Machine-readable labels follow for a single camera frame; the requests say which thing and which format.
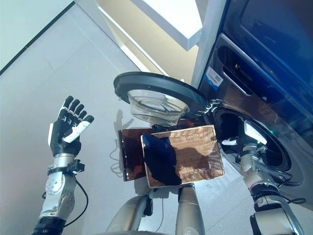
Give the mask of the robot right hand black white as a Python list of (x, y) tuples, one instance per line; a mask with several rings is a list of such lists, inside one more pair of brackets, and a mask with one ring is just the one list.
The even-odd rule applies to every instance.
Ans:
[(267, 144), (263, 137), (248, 121), (239, 121), (238, 135), (221, 142), (222, 146), (228, 146), (232, 150), (242, 152), (247, 146), (258, 147)]

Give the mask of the robot left hand black white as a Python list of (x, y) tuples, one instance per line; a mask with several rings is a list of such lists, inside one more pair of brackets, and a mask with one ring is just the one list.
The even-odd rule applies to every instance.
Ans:
[(94, 117), (87, 114), (80, 100), (68, 96), (59, 110), (57, 119), (49, 126), (47, 141), (52, 155), (77, 156), (81, 150), (80, 136), (93, 121)]

